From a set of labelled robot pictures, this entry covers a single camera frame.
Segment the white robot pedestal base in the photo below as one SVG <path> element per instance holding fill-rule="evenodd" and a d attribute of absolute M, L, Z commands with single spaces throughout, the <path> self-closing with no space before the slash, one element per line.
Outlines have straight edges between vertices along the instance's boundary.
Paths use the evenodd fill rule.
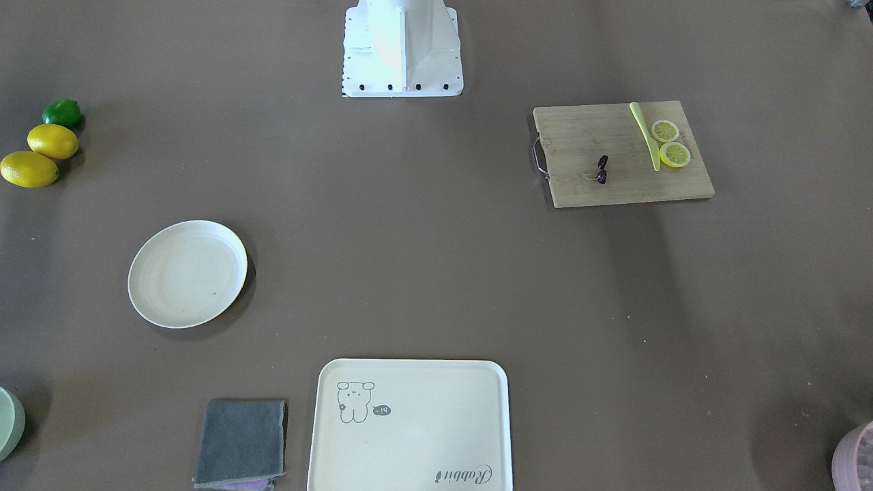
<path fill-rule="evenodd" d="M 458 13 L 443 1 L 359 1 L 345 12 L 343 48 L 344 97 L 464 91 Z"/>

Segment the lemon slice near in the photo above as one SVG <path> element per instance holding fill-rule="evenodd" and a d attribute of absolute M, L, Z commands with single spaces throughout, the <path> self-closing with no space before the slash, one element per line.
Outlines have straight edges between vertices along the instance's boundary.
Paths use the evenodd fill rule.
<path fill-rule="evenodd" d="M 692 154 L 680 142 L 662 143 L 657 150 L 658 166 L 667 165 L 671 168 L 682 168 L 692 161 Z"/>

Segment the green lime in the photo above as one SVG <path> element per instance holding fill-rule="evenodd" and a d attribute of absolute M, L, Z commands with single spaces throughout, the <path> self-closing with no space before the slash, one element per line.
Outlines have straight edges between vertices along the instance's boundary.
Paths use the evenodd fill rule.
<path fill-rule="evenodd" d="M 83 119 L 83 113 L 76 100 L 55 100 L 44 108 L 42 121 L 44 124 L 62 125 L 65 128 L 75 128 Z"/>

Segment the yellow lemon near lime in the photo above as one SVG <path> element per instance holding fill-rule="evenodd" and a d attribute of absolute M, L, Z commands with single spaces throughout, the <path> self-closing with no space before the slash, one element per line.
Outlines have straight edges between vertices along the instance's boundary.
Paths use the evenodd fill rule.
<path fill-rule="evenodd" d="M 32 151 L 53 160 L 67 160 L 79 150 L 75 133 L 53 123 L 36 125 L 29 131 L 26 142 Z"/>

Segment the mint green bowl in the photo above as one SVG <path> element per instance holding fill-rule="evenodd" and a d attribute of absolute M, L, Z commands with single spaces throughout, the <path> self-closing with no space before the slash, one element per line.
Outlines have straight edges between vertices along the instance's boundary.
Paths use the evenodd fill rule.
<path fill-rule="evenodd" d="M 1 387 L 1 461 L 18 446 L 24 434 L 25 422 L 25 410 L 19 398 Z"/>

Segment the yellow lemon outer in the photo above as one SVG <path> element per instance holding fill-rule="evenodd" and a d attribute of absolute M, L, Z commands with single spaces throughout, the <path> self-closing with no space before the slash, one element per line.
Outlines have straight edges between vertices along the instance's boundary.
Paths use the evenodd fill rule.
<path fill-rule="evenodd" d="M 2 159 L 2 177 L 23 188 L 48 186 L 59 178 L 56 162 L 33 151 L 16 151 Z"/>

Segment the cream round plate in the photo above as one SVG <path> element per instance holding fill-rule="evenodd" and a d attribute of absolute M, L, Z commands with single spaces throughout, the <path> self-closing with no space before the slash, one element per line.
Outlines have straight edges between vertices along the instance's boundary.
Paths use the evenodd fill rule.
<path fill-rule="evenodd" d="M 248 276 L 240 237 L 209 220 L 166 227 L 144 242 L 129 268 L 129 301 L 158 327 L 187 329 L 227 310 Z"/>

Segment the dark red cherry pair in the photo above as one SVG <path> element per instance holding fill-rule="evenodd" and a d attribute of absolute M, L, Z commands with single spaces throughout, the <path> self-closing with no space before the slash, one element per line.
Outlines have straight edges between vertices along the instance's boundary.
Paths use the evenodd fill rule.
<path fill-rule="evenodd" d="M 596 171 L 580 172 L 580 176 L 587 181 L 596 181 L 596 183 L 604 185 L 608 179 L 608 159 L 608 155 L 602 155 L 597 162 Z"/>

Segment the yellow plastic knife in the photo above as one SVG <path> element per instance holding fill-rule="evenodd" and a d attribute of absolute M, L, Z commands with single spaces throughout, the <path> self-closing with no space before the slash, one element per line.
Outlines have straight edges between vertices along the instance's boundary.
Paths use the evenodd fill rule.
<path fill-rule="evenodd" d="M 651 165 L 655 172 L 660 171 L 661 160 L 659 156 L 659 147 L 657 141 L 651 136 L 651 128 L 645 120 L 642 108 L 638 102 L 629 103 L 631 115 L 635 119 L 637 127 L 641 131 L 643 140 L 645 140 L 649 156 L 651 156 Z"/>

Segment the pink ice bowl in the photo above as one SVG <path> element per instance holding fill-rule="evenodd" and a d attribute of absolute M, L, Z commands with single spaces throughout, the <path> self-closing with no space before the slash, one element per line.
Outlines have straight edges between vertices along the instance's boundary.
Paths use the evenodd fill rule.
<path fill-rule="evenodd" d="M 835 490 L 872 490 L 872 422 L 842 438 L 833 452 L 831 476 Z"/>

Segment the bamboo cutting board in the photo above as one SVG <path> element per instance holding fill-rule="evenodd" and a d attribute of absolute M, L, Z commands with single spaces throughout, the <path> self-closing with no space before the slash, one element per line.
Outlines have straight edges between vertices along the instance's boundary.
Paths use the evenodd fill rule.
<path fill-rule="evenodd" d="M 649 127 L 657 120 L 679 127 L 679 142 L 692 154 L 682 168 L 661 165 L 655 172 L 629 103 L 545 106 L 533 109 L 540 153 L 537 168 L 548 182 L 557 209 L 642 204 L 711 198 L 714 187 L 680 102 L 639 103 Z M 580 172 L 596 171 L 608 155 L 604 185 Z"/>

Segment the lemon slice far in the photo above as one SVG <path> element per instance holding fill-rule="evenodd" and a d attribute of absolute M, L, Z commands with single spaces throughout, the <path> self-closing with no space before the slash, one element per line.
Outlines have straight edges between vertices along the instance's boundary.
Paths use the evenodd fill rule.
<path fill-rule="evenodd" d="M 657 120 L 651 124 L 651 136 L 661 144 L 676 142 L 680 137 L 680 130 L 672 121 Z"/>

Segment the cream rabbit tray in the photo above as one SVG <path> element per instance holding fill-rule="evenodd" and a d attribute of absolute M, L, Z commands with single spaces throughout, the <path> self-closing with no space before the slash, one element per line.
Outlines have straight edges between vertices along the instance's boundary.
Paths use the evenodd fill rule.
<path fill-rule="evenodd" d="M 336 359 L 319 373 L 309 490 L 512 490 L 493 361 Z"/>

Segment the grey folded cloth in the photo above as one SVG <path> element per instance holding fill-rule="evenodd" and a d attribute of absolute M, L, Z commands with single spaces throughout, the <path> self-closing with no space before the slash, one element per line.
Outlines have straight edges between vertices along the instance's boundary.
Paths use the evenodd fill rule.
<path fill-rule="evenodd" d="M 273 490 L 284 474 L 286 401 L 212 399 L 205 419 L 193 487 Z"/>

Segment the lemon slice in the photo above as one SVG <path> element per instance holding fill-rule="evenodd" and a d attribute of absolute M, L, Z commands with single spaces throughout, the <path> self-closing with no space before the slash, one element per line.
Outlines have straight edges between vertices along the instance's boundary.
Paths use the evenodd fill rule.
<path fill-rule="evenodd" d="M 661 144 L 676 142 L 680 137 L 680 130 L 672 121 L 657 120 L 651 124 L 651 136 Z"/>
<path fill-rule="evenodd" d="M 657 150 L 658 166 L 667 165 L 671 168 L 682 168 L 692 161 L 692 154 L 680 142 L 662 143 Z"/>

